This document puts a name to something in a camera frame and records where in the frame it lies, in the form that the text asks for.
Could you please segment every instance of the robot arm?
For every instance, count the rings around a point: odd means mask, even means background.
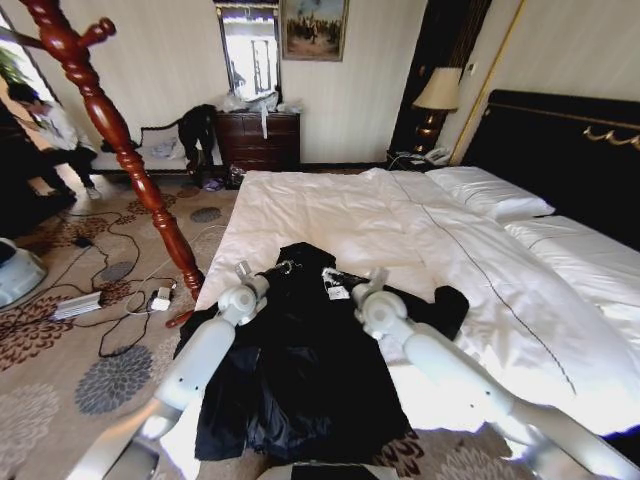
[[[158,439],[176,424],[191,400],[203,394],[233,344],[235,327],[249,322],[266,305],[266,278],[250,275],[246,262],[236,272],[241,284],[223,292],[218,313],[197,329],[153,398],[98,437],[68,479],[149,478],[145,474],[153,472],[158,455],[140,440]],[[640,480],[640,470],[571,417],[516,397],[437,330],[428,325],[416,329],[402,300],[382,290],[386,278],[386,271],[378,270],[369,283],[351,293],[355,316],[368,334],[376,339],[394,337],[421,372],[441,386],[455,384],[457,393],[465,395],[471,407],[482,409],[489,422],[500,425],[511,418],[528,426],[530,435],[520,443],[537,449],[557,445],[591,473]]]
[[[178,422],[218,369],[235,339],[235,327],[251,321],[266,305],[269,283],[250,275],[246,262],[236,266],[240,285],[225,290],[218,313],[204,322],[173,361],[153,398],[141,409],[105,430],[76,464],[68,480],[128,479],[153,471],[157,454],[139,440],[156,440]]]
[[[416,329],[400,297],[382,290],[386,278],[387,272],[378,269],[369,283],[353,289],[355,316],[364,330],[376,339],[391,335],[422,373],[440,386],[455,384],[470,408],[481,409],[485,419],[502,433],[507,433],[501,427],[505,420],[525,426],[528,436],[514,440],[531,446],[529,461],[538,473],[548,468],[542,454],[557,447],[592,474],[640,479],[640,470],[633,463],[573,418],[555,407],[515,396],[435,328],[421,324]]]

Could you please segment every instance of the clothing tag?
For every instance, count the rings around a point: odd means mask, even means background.
[[[345,300],[349,298],[349,292],[344,287],[329,287],[327,288],[329,294],[329,300]]]

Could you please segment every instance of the white shirt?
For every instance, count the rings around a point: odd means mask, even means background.
[[[94,150],[87,135],[71,123],[60,105],[53,102],[48,102],[47,105],[51,108],[46,115],[35,115],[35,117],[40,123],[38,132],[52,147],[62,150],[75,150],[77,147]]]

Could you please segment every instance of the white bedsheet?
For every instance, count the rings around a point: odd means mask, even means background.
[[[566,217],[504,228],[596,305],[640,353],[640,252]]]
[[[386,267],[390,285],[427,301],[452,285],[470,302],[456,343],[512,392],[598,434],[640,424],[640,361],[628,343],[498,224],[422,174],[249,172],[196,309],[237,282],[237,262],[267,269],[280,247],[300,241],[347,272]],[[464,399],[444,398],[393,347],[381,346],[414,428],[480,425]]]

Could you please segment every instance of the red wooden pole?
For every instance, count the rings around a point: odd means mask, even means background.
[[[89,47],[114,35],[116,28],[108,18],[93,24],[81,36],[62,13],[59,0],[20,0],[29,9],[47,52],[62,64],[67,78],[79,89],[91,121],[115,149],[118,162],[129,173],[133,189],[142,204],[151,211],[153,225],[184,281],[197,298],[204,276],[198,270],[191,247],[167,210],[160,190],[144,169],[142,157],[133,149],[127,124],[113,102],[100,87],[100,79],[90,62]]]

